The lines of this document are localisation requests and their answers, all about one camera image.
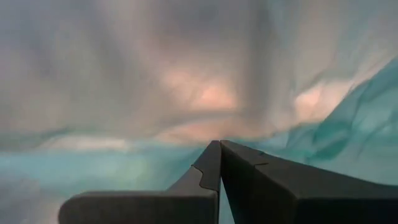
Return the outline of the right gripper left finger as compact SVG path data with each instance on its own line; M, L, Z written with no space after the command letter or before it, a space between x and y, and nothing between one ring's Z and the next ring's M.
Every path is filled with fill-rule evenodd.
M218 224L221 145L212 141L163 191L84 192L68 199L59 224Z

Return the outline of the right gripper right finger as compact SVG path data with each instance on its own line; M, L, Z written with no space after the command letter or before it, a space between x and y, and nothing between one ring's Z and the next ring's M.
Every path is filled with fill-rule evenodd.
M235 224L398 224L398 187L220 144Z

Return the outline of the teal trash bag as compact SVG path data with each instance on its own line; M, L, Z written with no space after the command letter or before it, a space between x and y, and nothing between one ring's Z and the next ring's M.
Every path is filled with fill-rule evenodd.
M0 0L0 224L222 139L398 185L398 0Z

